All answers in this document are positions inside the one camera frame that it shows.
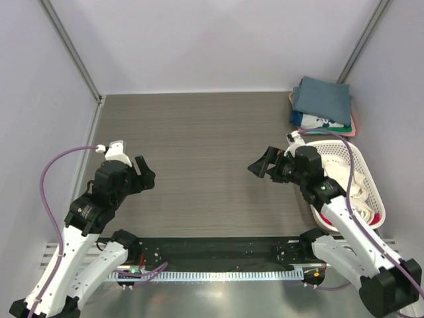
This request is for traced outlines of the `grey-blue t shirt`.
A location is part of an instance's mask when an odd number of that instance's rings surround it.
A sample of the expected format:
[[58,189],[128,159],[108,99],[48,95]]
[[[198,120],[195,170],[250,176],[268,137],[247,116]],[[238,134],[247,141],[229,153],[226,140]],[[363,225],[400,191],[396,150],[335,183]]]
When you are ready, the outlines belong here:
[[350,126],[350,86],[303,76],[299,85],[293,88],[292,109],[296,115],[302,115],[302,119],[310,115]]

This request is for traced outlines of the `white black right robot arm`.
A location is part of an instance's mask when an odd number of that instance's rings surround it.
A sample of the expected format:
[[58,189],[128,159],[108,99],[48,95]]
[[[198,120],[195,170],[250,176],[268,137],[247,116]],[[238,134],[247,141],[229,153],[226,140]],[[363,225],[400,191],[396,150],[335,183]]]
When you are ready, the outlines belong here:
[[315,147],[285,152],[270,146],[248,170],[259,178],[269,175],[273,182],[297,185],[304,200],[336,226],[349,248],[313,229],[301,235],[300,257],[330,264],[356,288],[374,317],[385,317],[423,296],[420,265],[404,260],[364,222],[343,187],[326,176]]

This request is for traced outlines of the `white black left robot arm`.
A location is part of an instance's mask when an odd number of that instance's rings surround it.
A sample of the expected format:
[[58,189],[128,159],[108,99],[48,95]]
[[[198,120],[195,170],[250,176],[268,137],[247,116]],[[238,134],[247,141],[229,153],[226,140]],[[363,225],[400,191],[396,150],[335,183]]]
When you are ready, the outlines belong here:
[[12,302],[13,317],[79,317],[87,298],[117,266],[135,264],[140,239],[125,230],[113,233],[103,252],[81,273],[85,255],[126,197],[154,187],[156,174],[142,156],[118,155],[100,165],[87,191],[74,200],[52,259],[24,299]]

